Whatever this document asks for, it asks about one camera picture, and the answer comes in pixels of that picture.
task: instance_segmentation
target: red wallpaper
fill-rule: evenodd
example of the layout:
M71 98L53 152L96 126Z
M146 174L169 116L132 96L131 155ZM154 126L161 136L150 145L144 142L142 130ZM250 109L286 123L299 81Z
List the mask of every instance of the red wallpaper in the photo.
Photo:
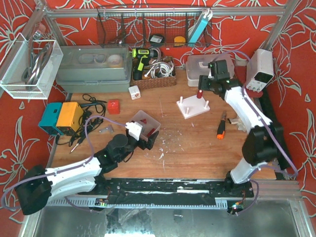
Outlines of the red wallpaper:
M23 29L34 9L33 0L2 0L0 6L0 57ZM135 7L150 3L170 4L169 0L47 0L52 8L93 8L99 5L133 4ZM183 0L181 4L208 6L268 6L283 5L285 0ZM268 87L277 117L284 126L285 139L298 168L299 181L310 217L316 225L316 111L313 66L316 62L316 4L302 0L292 18L287 22L273 45L275 77ZM183 65L188 55L220 53L239 49L252 56L267 38L276 17L214 17L212 45L208 48L164 49L166 55ZM98 44L96 19L57 19L60 30L68 45ZM232 55L245 59L242 55ZM52 88L49 102L65 100L65 92L58 86ZM19 180L26 170L35 164L47 163L52 137L37 127L47 101L13 100L6 93L0 98L0 122L6 135L0 144L0 195ZM18 205L11 193L7 198L10 205ZM0 221L6 224L1 236L16 236L23 215L20 211L0 209Z
M285 141L299 168L301 191L316 227L316 2L302 0L273 45L275 77L268 87Z
M3 0L0 3L0 60L22 31L35 9L34 0ZM0 97L0 196L36 164L46 166L53 137L38 127L47 103L65 101L66 93L54 85L48 100L12 99L7 93ZM10 206L19 202L14 192L7 196ZM24 216L20 210L0 209L2 237L17 236Z

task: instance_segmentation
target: wooden table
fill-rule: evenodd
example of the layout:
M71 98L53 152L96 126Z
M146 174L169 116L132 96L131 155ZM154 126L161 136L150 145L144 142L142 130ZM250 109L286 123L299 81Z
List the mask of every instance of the wooden table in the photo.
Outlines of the wooden table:
M219 96L204 92L209 100L210 111L193 118L184 119L176 101L196 94L196 87L188 87L186 72L177 70L177 85L141 91L141 98L131 100L125 93L91 94L99 100L119 99L120 114L106 116L118 122L129 121L139 110L161 123L160 132L154 147L149 150L137 148L132 159L118 164L118 168L105 174L111 178L188 178L224 179L228 171L240 161L241 148L247 136L238 131L235 125L226 124L223 140L216 138L220 117L224 110L228 118L235 118L234 110ZM74 94L72 101L83 102L82 94ZM108 125L106 121L100 126ZM125 133L123 127L113 124L114 133L100 134L98 130L90 133L95 152L104 148L115 134ZM60 143L69 137L61 137ZM52 167L63 166L85 159L91 155L87 140L69 154L67 145L58 146ZM255 179L275 179L274 172L262 169L254 175Z

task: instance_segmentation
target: storage box lid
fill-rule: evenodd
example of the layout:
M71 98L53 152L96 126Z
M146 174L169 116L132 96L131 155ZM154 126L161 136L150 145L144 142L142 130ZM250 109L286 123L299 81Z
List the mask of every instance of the storage box lid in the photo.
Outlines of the storage box lid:
M228 72L230 77L234 76L234 64L229 54L204 54L204 55L191 55L186 62L187 76L191 80L199 80L200 75L207 76L209 69L207 67L215 57L217 60L226 60Z

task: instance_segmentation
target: wire basket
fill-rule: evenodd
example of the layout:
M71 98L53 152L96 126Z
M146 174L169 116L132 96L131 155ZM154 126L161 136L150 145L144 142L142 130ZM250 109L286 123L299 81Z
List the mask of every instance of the wire basket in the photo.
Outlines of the wire basket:
M187 5L161 7L159 4L148 4L142 8L133 5L121 5L107 8L100 6L97 18L99 44L102 47L128 45L130 47L150 46L149 39L153 34L164 37L161 45L179 46L174 38L182 36L188 45L188 30L198 20L203 8L192 8ZM203 33L194 46L204 47L211 44L212 23L208 22Z

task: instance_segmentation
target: wicker basket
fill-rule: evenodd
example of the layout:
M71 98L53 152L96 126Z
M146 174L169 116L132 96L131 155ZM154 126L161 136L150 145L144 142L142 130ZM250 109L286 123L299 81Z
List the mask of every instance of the wicker basket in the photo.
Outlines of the wicker basket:
M133 73L132 73L132 84L138 86L138 88L140 90L157 88L157 87L173 86L173 85L177 84L175 68L173 69L173 74L174 74L174 76L167 77L167 78L153 78L153 79L134 80L133 79Z

